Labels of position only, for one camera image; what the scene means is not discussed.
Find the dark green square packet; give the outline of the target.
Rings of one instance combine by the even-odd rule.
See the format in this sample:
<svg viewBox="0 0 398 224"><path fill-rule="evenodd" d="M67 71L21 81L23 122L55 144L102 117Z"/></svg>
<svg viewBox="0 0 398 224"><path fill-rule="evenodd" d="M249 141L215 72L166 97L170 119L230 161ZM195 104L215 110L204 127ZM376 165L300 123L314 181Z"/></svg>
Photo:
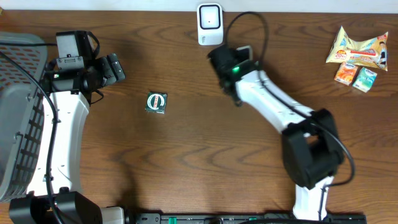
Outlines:
<svg viewBox="0 0 398 224"><path fill-rule="evenodd" d="M157 93L150 91L147 96L145 110L150 113L164 114L167 106L166 93Z"/></svg>

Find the orange white tissue pack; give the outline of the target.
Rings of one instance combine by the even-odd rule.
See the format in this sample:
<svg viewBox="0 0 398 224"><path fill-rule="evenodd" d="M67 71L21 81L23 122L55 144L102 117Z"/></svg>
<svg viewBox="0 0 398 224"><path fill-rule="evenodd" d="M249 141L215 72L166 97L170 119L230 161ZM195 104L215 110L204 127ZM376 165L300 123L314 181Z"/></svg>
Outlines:
<svg viewBox="0 0 398 224"><path fill-rule="evenodd" d="M358 71L358 66L357 65L353 65L351 63L346 63L343 62L335 77L334 80L337 82L340 82L344 85L350 86L350 84L352 83L356 73Z"/></svg>

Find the teal tissue pack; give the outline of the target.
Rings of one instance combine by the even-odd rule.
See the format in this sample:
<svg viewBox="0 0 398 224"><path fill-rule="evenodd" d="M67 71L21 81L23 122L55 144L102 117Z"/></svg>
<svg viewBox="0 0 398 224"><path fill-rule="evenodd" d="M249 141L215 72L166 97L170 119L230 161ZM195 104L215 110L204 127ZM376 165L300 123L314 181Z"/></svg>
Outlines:
<svg viewBox="0 0 398 224"><path fill-rule="evenodd" d="M353 87L367 93L371 89L376 77L376 72L363 67L359 71L358 76L353 83Z"/></svg>

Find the cream snack bag blue trim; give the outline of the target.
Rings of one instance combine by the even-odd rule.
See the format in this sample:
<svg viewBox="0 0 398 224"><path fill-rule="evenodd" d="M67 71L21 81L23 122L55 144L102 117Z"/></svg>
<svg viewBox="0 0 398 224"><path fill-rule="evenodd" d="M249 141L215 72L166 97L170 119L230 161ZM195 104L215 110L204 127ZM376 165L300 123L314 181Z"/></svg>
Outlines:
<svg viewBox="0 0 398 224"><path fill-rule="evenodd" d="M326 63L346 62L388 71L388 35L389 33L386 32L372 39L358 42L349 38L343 26L341 26L326 58Z"/></svg>

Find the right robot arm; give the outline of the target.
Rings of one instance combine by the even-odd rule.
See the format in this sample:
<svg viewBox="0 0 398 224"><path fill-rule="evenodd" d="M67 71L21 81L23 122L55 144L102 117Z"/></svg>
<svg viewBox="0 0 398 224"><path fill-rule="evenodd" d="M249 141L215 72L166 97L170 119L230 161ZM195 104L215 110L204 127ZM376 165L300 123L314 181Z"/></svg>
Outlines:
<svg viewBox="0 0 398 224"><path fill-rule="evenodd" d="M332 114L315 111L283 92L252 59L250 46L221 45L207 57L223 91L237 105L252 106L280 134L284 168L295 183L294 217L323 221L328 190L344 161Z"/></svg>

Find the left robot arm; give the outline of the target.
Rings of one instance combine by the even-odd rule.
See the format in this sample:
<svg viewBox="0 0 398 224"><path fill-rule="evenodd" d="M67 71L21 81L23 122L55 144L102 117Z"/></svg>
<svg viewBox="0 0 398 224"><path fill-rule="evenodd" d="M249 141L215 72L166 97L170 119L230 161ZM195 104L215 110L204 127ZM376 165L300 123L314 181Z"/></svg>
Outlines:
<svg viewBox="0 0 398 224"><path fill-rule="evenodd" d="M115 54L100 57L90 31L58 32L58 57L32 34L1 34L1 201L13 223L130 223L101 208L80 183L81 140L92 95L125 74Z"/></svg>

